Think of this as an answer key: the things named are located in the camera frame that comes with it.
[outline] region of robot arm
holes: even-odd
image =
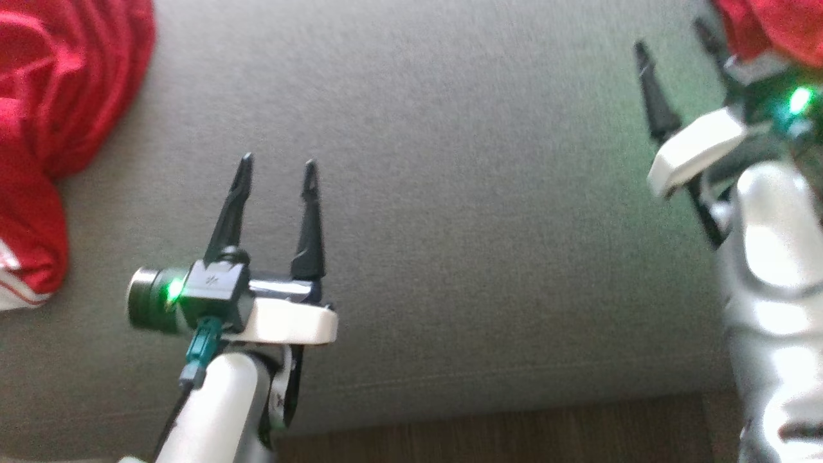
[[[252,161],[250,154],[240,161],[203,258],[188,269],[139,269],[129,284],[132,326],[193,331],[179,379],[183,394],[154,463],[274,462],[271,431],[294,417],[304,346],[337,338],[337,313],[321,303],[317,166],[306,165],[300,241],[290,274],[278,276],[252,271],[239,247]]]
[[[651,62],[645,47],[637,50],[645,54],[639,65]],[[659,89],[647,90],[658,84],[639,67],[660,145],[649,187],[658,197],[686,187],[716,250],[723,331],[746,420],[739,461],[823,461],[823,228],[795,165],[755,137],[766,128],[768,139],[794,148],[820,144],[823,111],[796,97],[812,88],[799,87],[808,82],[797,69],[716,61],[729,87],[726,106],[683,130],[659,129],[673,113]]]

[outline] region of teal cable connector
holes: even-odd
[[[222,332],[223,322],[219,318],[204,316],[198,320],[198,328],[186,352],[186,366],[180,373],[181,388],[200,389],[203,385],[203,381],[206,380],[206,367],[217,352]]]

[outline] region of camera lens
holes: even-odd
[[[179,332],[175,301],[183,291],[186,269],[146,269],[134,273],[126,294],[129,323],[141,330]]]

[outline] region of white stripe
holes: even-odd
[[[17,260],[17,256],[6,246],[2,239],[0,239],[0,269],[20,269],[20,260]]]
[[[15,293],[0,286],[0,311],[10,311],[11,309],[34,308],[41,306],[40,304],[29,304],[23,301]]]
[[[38,294],[34,292],[29,286],[23,283],[18,277],[0,269],[0,282],[5,283],[11,289],[20,293],[23,297],[30,301],[41,302],[50,298],[52,293]]]

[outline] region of wooden floor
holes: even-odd
[[[679,395],[295,437],[278,463],[735,463],[740,422],[732,393]]]

